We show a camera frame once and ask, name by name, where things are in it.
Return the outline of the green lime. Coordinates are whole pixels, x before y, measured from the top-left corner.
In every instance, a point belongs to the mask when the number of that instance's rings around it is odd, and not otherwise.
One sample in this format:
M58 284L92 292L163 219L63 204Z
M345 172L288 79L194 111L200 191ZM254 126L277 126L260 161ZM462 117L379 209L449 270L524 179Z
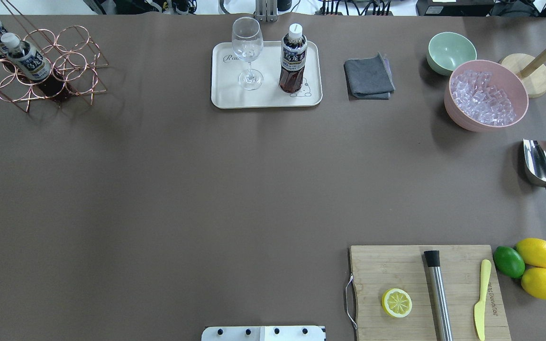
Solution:
M492 259L496 268L510 278L521 278L525 272L525 262L521 255L509 246L498 246Z

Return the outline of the yellow lemon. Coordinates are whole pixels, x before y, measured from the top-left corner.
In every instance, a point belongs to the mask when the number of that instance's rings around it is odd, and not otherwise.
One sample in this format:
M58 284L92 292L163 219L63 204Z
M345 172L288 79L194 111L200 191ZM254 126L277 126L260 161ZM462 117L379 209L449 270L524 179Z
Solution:
M546 240L524 238L514 248L527 265L546 268Z
M522 288L535 298L546 300L546 268L527 269L520 281Z

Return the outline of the wooden cup tree stand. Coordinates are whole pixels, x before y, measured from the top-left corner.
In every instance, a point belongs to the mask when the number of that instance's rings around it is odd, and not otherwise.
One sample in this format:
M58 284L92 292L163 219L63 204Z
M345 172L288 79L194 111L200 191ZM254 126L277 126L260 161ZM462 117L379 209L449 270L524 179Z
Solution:
M536 57L522 53L509 54L499 62L518 76L530 99L546 93L546 49Z

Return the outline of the yellow plastic knife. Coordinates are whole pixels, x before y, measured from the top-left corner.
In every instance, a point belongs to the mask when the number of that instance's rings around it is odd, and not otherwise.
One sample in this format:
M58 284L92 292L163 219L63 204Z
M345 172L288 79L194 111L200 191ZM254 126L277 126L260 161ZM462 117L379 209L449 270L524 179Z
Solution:
M485 309L488 284L491 276L491 261L483 259L479 273L479 297L473 308L473 321L476 334L480 341L485 341Z

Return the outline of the tea bottle front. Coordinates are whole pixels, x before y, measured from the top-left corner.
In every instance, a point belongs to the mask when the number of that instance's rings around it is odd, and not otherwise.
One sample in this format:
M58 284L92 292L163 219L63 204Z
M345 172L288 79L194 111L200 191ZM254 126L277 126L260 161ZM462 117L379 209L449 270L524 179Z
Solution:
M1 41L8 48L7 58L48 99L62 103L72 96L63 75L34 45L21 40L14 33L4 33Z

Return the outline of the copper wire bottle basket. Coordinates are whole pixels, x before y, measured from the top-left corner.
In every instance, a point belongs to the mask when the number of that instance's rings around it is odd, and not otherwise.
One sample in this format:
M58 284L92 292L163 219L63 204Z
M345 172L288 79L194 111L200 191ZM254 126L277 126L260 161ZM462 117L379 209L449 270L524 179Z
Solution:
M99 71L110 63L87 28L72 25L55 33L38 28L10 0L2 5L24 35L6 32L0 21L0 100L28 114L39 100L79 98L91 106L108 91Z

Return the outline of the wooden cutting board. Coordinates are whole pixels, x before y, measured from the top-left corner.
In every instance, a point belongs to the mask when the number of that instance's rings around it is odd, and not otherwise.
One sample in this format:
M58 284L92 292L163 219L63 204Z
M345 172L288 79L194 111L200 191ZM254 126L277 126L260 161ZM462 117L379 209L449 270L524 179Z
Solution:
M489 245L353 245L349 248L358 341L439 341L434 281L425 251L438 250L451 332L455 341L476 341L474 305L480 298L480 267L492 260ZM411 296L407 317L382 308L388 289Z

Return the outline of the folded grey cloth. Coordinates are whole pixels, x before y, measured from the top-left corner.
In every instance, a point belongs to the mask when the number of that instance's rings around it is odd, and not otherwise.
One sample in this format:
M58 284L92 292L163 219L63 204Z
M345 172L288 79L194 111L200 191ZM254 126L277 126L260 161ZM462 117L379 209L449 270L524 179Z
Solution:
M343 64L349 91L356 99L388 100L396 90L389 61L374 57L349 59Z

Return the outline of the clear wine glass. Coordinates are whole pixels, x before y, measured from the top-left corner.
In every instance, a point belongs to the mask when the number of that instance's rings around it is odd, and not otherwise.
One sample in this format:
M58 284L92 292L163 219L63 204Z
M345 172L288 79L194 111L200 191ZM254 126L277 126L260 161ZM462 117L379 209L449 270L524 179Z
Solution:
M247 63L247 69L239 75L238 82L245 90L260 88L264 77L252 68L252 63L264 49L264 37L259 21L252 17L240 17L232 26L232 50L237 58Z

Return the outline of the half lemon slice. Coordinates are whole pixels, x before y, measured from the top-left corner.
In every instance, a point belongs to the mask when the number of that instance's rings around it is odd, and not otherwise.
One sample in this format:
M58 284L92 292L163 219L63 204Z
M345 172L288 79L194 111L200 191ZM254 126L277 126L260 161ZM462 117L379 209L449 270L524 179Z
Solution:
M400 319L411 313L412 299L403 289L390 288L383 294L381 306L389 316Z

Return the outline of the cream rabbit serving tray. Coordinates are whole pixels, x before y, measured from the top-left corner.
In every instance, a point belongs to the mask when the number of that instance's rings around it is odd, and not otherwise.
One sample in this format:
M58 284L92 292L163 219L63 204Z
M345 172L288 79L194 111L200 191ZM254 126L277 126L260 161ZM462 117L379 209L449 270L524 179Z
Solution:
M259 89L245 90L238 77L247 64L237 58L230 42L219 43L212 51L211 96L214 106L221 109L310 107L323 99L319 50L308 41L306 67L299 91L286 93L279 87L281 44L264 42L264 49L252 67L262 73L264 82Z

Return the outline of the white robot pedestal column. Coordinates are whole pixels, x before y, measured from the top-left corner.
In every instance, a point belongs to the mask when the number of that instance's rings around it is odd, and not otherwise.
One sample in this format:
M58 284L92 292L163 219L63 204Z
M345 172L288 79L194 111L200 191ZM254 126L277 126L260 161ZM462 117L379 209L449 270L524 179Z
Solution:
M325 341L325 327L309 324L273 326L211 326L202 341Z

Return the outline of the mint green bowl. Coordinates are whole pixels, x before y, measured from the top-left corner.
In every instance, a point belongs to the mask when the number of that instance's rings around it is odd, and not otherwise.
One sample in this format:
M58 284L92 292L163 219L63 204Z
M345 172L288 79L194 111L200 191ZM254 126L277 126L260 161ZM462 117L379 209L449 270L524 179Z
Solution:
M455 32L441 32L428 43L427 63L439 75L449 76L459 65L477 60L473 43Z

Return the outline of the aluminium frame post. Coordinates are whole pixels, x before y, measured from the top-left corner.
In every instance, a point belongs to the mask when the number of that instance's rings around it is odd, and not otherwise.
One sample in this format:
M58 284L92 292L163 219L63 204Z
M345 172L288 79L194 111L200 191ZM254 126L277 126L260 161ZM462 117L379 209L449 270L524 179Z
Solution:
M254 18L260 22L278 20L278 0L256 0Z

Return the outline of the steel muddler black tip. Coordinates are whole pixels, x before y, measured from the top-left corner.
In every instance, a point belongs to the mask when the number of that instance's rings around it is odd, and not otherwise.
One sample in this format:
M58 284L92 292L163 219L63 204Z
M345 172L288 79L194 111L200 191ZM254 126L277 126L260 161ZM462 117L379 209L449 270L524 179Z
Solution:
M433 281L434 309L437 317L439 339L440 341L453 341L454 338L449 319L446 289L444 287L439 250L427 250L423 255Z

